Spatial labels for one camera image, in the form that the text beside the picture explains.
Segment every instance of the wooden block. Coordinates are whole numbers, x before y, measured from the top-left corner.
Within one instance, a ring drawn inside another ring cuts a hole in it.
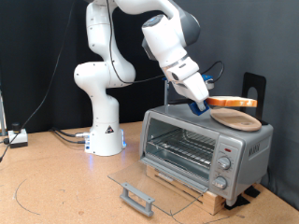
[[[188,188],[183,182],[178,181],[171,176],[164,175],[151,166],[147,167],[147,176],[168,187],[187,200],[194,201],[200,195],[199,191]],[[194,204],[204,209],[209,214],[215,215],[224,207],[224,202],[225,199],[221,196],[207,191],[199,197]]]
[[[256,107],[258,102],[256,100],[237,97],[237,96],[210,96],[206,99],[208,105],[217,106],[246,106]]]

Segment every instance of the oven handle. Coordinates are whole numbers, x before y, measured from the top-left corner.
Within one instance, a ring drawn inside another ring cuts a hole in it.
[[[121,186],[123,187],[123,192],[121,194],[121,198],[126,203],[131,205],[134,209],[136,209],[137,211],[141,212],[142,214],[144,214],[148,217],[152,217],[153,212],[151,211],[151,206],[155,200],[153,198],[151,198],[150,196],[146,195],[145,193],[141,192],[140,190],[134,188],[133,186],[131,186],[128,183],[123,183],[123,184],[121,184]],[[137,203],[136,201],[131,199],[129,197],[129,191],[132,192],[137,197],[144,200],[146,202],[146,206],[144,207],[140,203]]]

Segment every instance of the oven knob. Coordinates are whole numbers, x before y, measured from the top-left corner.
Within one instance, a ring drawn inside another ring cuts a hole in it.
[[[218,159],[218,165],[223,169],[227,170],[231,167],[231,162],[227,157],[221,157]]]
[[[222,176],[218,176],[213,182],[213,185],[215,185],[219,189],[226,189],[227,182],[226,179],[224,179]]]

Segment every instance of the table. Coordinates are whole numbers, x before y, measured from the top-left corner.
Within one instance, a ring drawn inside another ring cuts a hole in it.
[[[128,147],[112,157],[87,154],[53,133],[29,134],[29,147],[9,149],[0,163],[1,223],[299,223],[298,211],[261,185],[256,199],[245,196],[250,204],[216,216],[193,204],[173,217],[155,207],[153,217],[141,215],[107,177],[139,160],[142,122],[121,127]]]

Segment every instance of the oven rack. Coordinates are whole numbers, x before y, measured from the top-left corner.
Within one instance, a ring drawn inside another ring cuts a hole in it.
[[[176,129],[148,143],[209,169],[216,141],[198,133]]]

